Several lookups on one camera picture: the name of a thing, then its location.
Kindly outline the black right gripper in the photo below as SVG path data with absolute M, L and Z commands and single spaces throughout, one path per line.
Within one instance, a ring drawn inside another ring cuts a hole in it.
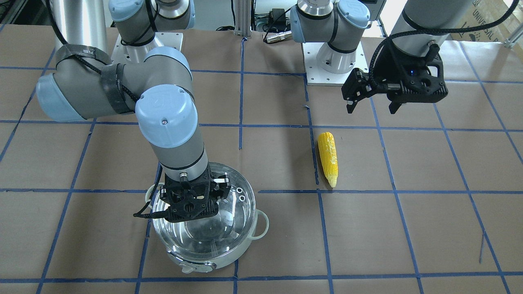
M 223 165 L 209 163 L 210 186 L 204 202 L 217 202 L 227 199 L 230 193 L 230 177 Z

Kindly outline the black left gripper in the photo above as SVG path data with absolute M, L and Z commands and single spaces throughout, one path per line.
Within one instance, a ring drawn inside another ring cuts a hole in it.
M 346 109 L 352 114 L 358 102 L 375 94 L 386 94 L 390 101 L 389 111 L 396 114 L 405 104 L 400 78 L 399 61 L 395 56 L 391 39 L 378 44 L 371 56 L 368 72 L 355 68 L 342 86 L 342 98 L 347 101 Z

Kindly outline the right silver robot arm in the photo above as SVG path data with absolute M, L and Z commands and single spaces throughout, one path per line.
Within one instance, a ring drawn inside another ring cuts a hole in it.
M 135 113 L 165 179 L 204 199 L 215 186 L 198 124 L 187 58 L 155 44 L 157 21 L 151 2 L 111 0 L 110 13 L 121 42 L 148 46 L 138 63 L 112 61 L 107 54 L 102 1 L 47 0 L 58 39 L 56 73 L 37 82 L 38 101 L 54 121 L 73 122 Z

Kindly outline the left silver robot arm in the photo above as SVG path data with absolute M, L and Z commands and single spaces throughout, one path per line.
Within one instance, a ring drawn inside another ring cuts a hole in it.
M 390 38 L 371 58 L 368 71 L 352 65 L 371 26 L 367 1 L 299 0 L 290 9 L 293 40 L 321 43 L 318 61 L 335 74 L 348 73 L 342 98 L 351 114 L 358 102 L 385 94 L 391 114 L 406 103 L 436 103 L 448 95 L 440 47 L 456 28 L 470 0 L 408 0 Z

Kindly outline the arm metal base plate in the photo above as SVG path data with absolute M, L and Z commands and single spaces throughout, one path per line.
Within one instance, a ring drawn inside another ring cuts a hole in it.
M 303 43 L 302 48 L 308 85 L 342 86 L 353 69 L 368 72 L 361 43 L 347 54 L 334 51 L 327 43 Z
M 151 42 L 134 47 L 123 45 L 120 36 L 111 56 L 113 62 L 102 67 L 102 76 L 134 90 L 164 84 L 190 87 L 193 78 L 180 51 L 182 39 L 179 32 L 157 32 Z

